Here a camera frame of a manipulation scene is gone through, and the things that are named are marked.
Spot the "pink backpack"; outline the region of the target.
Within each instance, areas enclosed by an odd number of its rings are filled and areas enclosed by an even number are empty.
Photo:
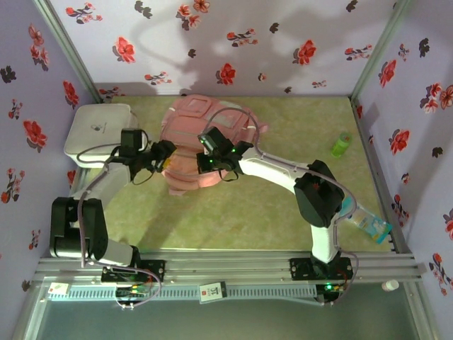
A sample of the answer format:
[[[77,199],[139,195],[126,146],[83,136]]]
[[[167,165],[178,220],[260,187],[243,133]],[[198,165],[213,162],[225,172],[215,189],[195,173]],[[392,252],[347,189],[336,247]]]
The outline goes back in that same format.
[[[227,174],[198,173],[196,155],[205,149],[197,136],[206,127],[218,128],[233,144],[252,143],[258,133],[268,130],[268,124],[245,106],[198,94],[175,100],[164,115],[160,134],[176,146],[170,166],[162,172],[172,196],[214,186]]]

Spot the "white storage box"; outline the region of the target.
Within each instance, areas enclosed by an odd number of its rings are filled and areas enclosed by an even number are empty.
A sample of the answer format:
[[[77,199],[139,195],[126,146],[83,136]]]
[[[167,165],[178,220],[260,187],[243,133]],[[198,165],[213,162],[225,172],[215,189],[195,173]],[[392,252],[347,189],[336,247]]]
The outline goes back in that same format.
[[[64,153],[81,168],[101,168],[120,144],[124,128],[137,128],[136,116],[124,103],[100,103],[80,107],[74,116]]]

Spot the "green marbled table mat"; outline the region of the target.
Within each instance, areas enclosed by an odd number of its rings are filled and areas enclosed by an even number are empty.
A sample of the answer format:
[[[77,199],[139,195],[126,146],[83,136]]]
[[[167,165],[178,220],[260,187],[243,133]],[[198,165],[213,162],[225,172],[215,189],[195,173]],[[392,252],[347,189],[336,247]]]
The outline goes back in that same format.
[[[379,214],[374,182],[345,96],[233,97],[268,124],[260,136],[264,152],[293,162],[325,162],[357,201]],[[331,148],[342,132],[352,135],[343,156]],[[253,176],[171,195],[161,174],[141,171],[105,209],[108,236],[152,249],[309,250],[311,230],[288,190]]]

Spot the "green plastic bottle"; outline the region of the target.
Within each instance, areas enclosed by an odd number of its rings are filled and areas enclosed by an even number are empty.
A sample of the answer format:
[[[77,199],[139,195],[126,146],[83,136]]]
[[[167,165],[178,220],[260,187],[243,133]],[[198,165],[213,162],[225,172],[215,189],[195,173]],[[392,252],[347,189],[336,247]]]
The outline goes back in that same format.
[[[349,132],[342,132],[331,148],[331,155],[339,158],[346,153],[352,142],[352,135]]]

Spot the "white label card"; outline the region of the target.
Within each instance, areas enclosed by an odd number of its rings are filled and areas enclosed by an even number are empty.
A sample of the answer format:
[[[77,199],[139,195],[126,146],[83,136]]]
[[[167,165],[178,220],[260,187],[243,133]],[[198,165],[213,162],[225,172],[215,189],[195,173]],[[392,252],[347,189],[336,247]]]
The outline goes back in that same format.
[[[199,286],[199,301],[201,304],[216,302],[226,297],[227,287],[224,281]]]

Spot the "small white red box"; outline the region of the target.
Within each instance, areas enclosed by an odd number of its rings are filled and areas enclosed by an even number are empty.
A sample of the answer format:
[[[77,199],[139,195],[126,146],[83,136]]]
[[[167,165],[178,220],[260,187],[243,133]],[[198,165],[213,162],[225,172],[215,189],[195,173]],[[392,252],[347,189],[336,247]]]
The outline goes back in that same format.
[[[68,283],[57,283],[53,282],[50,284],[49,289],[48,289],[48,294],[49,295],[63,295],[65,296],[70,288],[70,284]]]

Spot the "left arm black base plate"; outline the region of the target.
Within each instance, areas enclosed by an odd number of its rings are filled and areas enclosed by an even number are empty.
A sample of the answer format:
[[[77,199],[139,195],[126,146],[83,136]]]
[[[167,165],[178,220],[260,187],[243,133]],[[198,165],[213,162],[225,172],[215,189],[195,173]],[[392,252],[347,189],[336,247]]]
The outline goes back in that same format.
[[[166,262],[164,260],[141,260],[134,266],[134,270],[105,266],[101,274],[101,283],[144,284],[149,281],[156,283],[157,279],[149,275],[149,272],[163,282],[165,271]]]

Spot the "aluminium mounting rail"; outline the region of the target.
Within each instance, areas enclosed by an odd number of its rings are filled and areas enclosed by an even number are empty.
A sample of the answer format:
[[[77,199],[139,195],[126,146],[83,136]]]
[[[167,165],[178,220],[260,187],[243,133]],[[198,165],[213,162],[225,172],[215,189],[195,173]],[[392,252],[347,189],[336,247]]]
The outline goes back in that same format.
[[[162,250],[142,254],[145,260],[165,263],[165,285],[197,285],[224,281],[232,285],[291,285],[292,259],[307,259],[307,251],[182,251]],[[395,279],[417,282],[426,268],[412,254],[359,252],[351,259],[356,283],[381,283]],[[82,268],[76,259],[40,259],[32,281],[99,282],[102,268]]]

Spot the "aluminium corner post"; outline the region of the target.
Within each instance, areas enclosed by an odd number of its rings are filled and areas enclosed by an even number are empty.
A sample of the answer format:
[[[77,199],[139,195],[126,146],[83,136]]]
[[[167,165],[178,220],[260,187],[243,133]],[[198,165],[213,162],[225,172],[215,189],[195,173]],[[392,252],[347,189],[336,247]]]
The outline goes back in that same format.
[[[84,85],[85,90],[90,93],[91,97],[96,103],[101,103],[103,100],[99,95],[99,92],[91,78],[91,75],[89,74],[79,53],[77,52],[73,42],[71,41],[67,30],[59,19],[59,16],[55,11],[54,6],[51,4],[51,1],[32,0],[32,2],[35,4],[35,7],[45,20],[54,38],[61,47],[65,57],[70,63],[72,69],[78,76],[79,81]]]
[[[369,57],[368,62],[365,65],[351,95],[349,96],[350,102],[354,103],[359,95],[363,92],[369,80],[372,78],[372,74],[377,68],[380,59],[386,52],[387,46],[391,42],[391,39],[399,29],[401,22],[406,16],[406,12],[411,7],[414,0],[397,0],[394,4],[393,13],[385,26],[382,34],[380,35],[377,44],[374,46],[373,52]]]

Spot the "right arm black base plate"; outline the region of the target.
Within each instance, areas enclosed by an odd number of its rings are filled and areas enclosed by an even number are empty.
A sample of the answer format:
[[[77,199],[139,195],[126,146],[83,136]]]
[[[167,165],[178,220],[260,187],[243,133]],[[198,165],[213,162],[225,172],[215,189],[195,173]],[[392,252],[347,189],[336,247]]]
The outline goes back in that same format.
[[[353,275],[348,257],[339,257],[329,263],[315,258],[293,258],[289,260],[289,271],[293,281],[347,281]]]

